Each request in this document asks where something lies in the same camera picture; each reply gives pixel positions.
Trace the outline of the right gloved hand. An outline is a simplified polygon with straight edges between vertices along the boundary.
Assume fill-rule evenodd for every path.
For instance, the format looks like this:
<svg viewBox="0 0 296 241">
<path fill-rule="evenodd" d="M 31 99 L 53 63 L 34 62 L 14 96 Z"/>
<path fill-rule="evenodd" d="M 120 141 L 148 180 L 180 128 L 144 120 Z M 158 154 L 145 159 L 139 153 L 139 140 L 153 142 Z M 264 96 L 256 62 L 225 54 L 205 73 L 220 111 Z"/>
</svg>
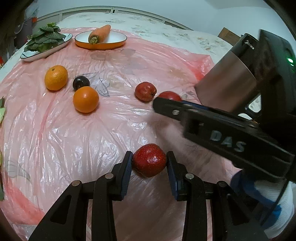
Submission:
<svg viewBox="0 0 296 241">
<path fill-rule="evenodd" d="M 295 205 L 291 182 L 254 180 L 239 171 L 232 177 L 230 186 L 259 222 L 272 210 L 262 225 L 269 240 L 295 240 Z"/>
</svg>

